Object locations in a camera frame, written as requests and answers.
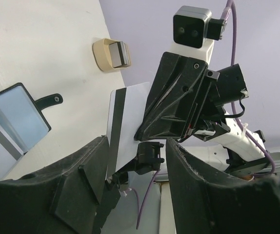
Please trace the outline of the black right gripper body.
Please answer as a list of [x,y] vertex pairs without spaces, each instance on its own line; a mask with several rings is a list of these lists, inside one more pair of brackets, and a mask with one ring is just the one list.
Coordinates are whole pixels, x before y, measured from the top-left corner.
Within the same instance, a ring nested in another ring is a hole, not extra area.
[[[248,97],[248,91],[240,65],[231,65],[219,70],[218,73],[219,78],[210,87],[196,126],[192,128],[192,133],[179,140],[179,143],[191,136],[202,141],[209,141],[229,133],[231,129],[226,121],[231,118],[239,118],[245,113],[242,100]],[[240,102],[242,111],[227,114],[223,106],[236,101]]]

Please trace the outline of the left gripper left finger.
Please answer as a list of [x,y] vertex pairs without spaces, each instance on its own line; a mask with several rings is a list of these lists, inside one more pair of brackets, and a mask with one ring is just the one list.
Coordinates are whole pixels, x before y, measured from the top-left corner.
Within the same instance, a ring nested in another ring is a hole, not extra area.
[[90,234],[109,156],[106,136],[17,180],[0,181],[0,234]]

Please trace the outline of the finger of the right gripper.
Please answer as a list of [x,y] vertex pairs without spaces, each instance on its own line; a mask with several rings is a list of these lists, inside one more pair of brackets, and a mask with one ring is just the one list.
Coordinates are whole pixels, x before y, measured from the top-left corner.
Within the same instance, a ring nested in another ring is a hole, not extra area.
[[198,119],[198,95],[208,92],[207,68],[204,60],[163,53],[134,139],[183,139]]

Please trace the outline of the white card with black stripe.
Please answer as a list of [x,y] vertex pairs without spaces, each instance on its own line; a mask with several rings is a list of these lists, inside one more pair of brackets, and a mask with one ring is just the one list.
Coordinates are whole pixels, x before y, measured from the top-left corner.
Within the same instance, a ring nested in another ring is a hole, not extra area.
[[135,158],[139,141],[134,136],[142,124],[150,83],[145,82],[113,90],[110,96],[106,136],[109,178]]

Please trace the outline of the black leather card holder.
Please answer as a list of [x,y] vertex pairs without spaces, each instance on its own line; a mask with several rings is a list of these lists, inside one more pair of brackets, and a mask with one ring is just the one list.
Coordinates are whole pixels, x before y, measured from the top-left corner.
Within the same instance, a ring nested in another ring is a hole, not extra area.
[[0,181],[51,131],[43,109],[62,103],[58,93],[34,100],[22,83],[0,91]]

